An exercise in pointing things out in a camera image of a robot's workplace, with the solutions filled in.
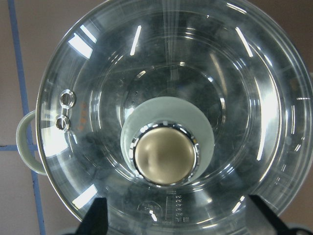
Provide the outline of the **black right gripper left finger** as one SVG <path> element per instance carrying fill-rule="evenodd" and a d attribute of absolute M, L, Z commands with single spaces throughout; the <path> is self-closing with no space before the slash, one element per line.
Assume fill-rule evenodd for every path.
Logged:
<path fill-rule="evenodd" d="M 106 198 L 95 198 L 76 230 L 76 235 L 106 235 L 108 232 L 108 205 Z"/>

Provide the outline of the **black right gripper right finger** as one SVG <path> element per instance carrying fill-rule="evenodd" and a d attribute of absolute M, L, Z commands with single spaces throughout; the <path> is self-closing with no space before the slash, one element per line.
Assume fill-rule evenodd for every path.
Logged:
<path fill-rule="evenodd" d="M 246 197 L 246 228 L 251 235 L 292 235 L 287 225 L 258 195 Z"/>

